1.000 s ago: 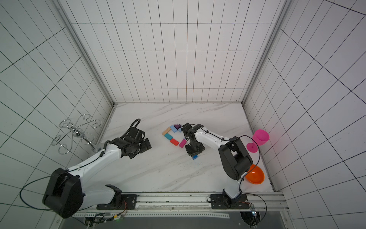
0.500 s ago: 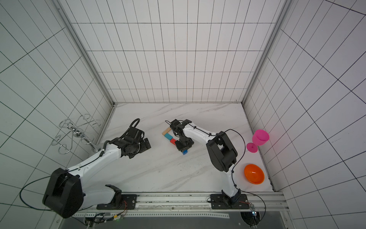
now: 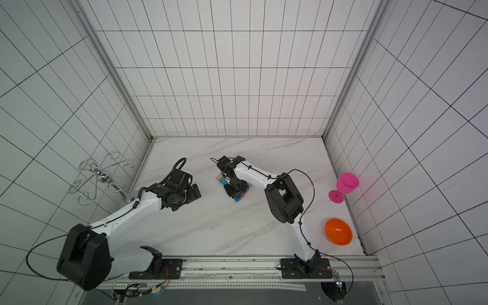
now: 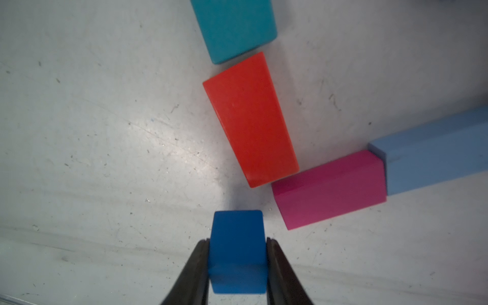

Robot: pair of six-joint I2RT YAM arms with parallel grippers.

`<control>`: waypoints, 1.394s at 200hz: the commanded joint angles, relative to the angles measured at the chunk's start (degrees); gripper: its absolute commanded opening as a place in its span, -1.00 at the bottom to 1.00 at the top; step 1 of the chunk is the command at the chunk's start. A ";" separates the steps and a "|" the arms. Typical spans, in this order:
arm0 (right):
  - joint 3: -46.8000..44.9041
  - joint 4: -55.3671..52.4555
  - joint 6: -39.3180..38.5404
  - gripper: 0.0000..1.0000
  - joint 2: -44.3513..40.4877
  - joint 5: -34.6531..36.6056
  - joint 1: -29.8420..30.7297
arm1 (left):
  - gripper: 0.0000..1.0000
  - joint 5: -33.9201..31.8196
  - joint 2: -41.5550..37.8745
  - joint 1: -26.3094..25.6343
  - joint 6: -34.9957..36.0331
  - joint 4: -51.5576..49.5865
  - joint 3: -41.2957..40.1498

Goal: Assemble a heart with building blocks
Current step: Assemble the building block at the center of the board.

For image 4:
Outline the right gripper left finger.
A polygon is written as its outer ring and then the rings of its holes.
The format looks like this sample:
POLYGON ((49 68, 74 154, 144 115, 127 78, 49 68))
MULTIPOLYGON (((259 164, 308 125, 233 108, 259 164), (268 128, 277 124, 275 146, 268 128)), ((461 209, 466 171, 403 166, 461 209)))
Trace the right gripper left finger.
POLYGON ((210 240, 200 240, 174 286, 161 302, 167 304, 208 304, 208 254, 210 240))

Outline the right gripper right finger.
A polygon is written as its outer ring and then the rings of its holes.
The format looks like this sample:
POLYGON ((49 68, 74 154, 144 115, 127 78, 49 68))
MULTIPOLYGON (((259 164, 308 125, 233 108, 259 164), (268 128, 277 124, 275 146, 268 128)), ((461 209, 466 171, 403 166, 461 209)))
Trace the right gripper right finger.
POLYGON ((266 251, 268 260, 268 304, 312 305, 312 300, 301 285, 279 243, 275 239, 267 238, 266 251))

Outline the teal block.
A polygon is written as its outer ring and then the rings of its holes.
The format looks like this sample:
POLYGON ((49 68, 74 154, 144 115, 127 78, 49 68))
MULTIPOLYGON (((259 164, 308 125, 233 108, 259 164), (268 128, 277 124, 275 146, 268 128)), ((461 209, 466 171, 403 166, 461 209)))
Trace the teal block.
POLYGON ((270 0, 192 1, 213 64, 273 41, 277 25, 270 0))

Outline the red block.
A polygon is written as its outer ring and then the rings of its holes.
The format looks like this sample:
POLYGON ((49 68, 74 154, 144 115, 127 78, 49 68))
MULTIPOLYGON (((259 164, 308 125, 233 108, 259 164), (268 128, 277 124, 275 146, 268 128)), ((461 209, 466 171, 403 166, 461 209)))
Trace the red block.
POLYGON ((264 53, 204 81, 203 87, 251 188, 299 171, 264 53))

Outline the light blue block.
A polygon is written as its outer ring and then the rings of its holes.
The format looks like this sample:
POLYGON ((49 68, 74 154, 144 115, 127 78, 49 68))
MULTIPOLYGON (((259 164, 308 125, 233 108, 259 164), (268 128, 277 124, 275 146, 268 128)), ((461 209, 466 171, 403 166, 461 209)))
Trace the light blue block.
POLYGON ((487 106, 369 142, 385 164, 388 195, 487 170, 487 106))

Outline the dark blue cube block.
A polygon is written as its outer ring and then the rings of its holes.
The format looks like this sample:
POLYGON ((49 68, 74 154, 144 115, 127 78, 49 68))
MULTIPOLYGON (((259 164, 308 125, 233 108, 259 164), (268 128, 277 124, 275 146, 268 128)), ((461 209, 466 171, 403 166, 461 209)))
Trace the dark blue cube block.
POLYGON ((268 260, 260 210, 214 214, 208 275, 215 294, 266 293, 268 260))

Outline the magenta block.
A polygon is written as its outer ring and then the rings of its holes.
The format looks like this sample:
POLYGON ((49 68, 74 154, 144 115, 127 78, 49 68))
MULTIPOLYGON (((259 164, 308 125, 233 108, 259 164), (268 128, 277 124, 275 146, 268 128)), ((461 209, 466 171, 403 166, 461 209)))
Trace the magenta block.
POLYGON ((272 190, 288 230, 369 208, 387 197, 384 163, 367 150, 276 181, 272 190))

